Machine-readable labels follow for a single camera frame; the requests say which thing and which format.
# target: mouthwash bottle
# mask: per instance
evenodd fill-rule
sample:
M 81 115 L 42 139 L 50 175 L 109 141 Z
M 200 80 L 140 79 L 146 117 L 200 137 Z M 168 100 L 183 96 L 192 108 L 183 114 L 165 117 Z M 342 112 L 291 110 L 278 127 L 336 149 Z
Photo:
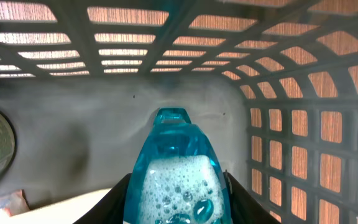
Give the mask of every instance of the mouthwash bottle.
M 124 223 L 229 224 L 230 211 L 208 138 L 185 109 L 160 109 L 129 182 Z

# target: blue bottle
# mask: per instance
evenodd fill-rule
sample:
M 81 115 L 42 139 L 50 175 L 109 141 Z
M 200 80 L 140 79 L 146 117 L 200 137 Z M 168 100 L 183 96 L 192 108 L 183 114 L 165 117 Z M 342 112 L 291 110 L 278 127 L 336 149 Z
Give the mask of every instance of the blue bottle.
M 228 224 L 230 212 L 208 138 L 185 109 L 160 109 L 129 181 L 124 223 Z

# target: foam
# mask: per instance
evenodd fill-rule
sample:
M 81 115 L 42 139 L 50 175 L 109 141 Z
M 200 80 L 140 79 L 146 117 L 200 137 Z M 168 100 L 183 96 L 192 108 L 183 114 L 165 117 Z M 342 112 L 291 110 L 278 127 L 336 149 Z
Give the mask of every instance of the foam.
M 154 160 L 145 175 L 137 223 L 155 224 L 156 220 L 166 223 L 178 213 L 189 215 L 191 222 L 195 223 L 193 207 L 204 199 L 210 199 L 214 205 L 213 214 L 206 222 L 212 223 L 224 213 L 221 191 L 221 184 L 207 156 Z M 183 199 L 185 192 L 192 196 L 189 202 Z

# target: gray surface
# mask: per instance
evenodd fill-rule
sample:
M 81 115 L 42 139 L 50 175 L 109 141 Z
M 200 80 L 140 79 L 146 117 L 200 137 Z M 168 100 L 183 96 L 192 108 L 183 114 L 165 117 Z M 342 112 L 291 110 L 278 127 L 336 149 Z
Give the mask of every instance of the gray surface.
M 24 189 L 31 207 L 113 187 L 132 172 L 159 107 L 181 106 L 244 186 L 246 117 L 240 91 L 214 75 L 21 80 L 0 86 L 17 154 L 0 195 Z

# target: gray plastic basket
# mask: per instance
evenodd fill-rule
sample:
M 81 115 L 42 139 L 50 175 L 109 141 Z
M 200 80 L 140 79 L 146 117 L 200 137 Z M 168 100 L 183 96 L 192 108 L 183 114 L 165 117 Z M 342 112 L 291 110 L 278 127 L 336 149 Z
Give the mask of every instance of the gray plastic basket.
M 157 108 L 182 106 L 281 222 L 358 223 L 358 1 L 26 2 L 0 2 L 0 65 L 20 69 L 0 67 L 17 134 L 0 195 L 39 207 L 112 187 Z M 78 55 L 18 54 L 57 50 Z

